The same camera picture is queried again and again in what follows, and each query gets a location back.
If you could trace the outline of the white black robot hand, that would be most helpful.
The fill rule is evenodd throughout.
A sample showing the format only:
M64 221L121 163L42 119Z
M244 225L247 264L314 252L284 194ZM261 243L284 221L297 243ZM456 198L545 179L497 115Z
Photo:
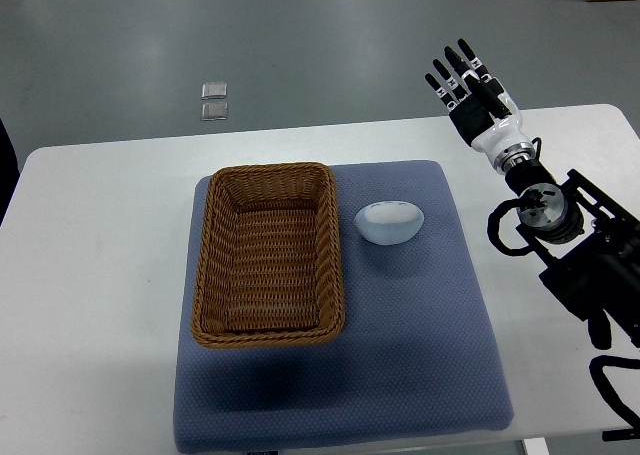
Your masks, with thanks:
M444 48L445 58L457 78L439 59L433 60L434 68L452 94L431 73L424 78L449 111L461 138L473 150L483 153L496 172L508 172L518 163L533 160L534 144L522 132L522 115L512 97L492 77L466 40L459 38L457 44L465 60L450 46ZM472 94L476 79L482 103Z

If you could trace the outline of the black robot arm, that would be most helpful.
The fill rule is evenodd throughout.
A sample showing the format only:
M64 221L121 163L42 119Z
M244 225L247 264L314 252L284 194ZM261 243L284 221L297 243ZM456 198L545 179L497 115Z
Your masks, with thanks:
M519 108L464 39L425 76L461 139L504 177L514 198L489 215L491 244L510 257L536 254L539 278L592 344L612 345L616 323L639 343L639 221L577 170L559 183L540 160L542 141L522 130Z

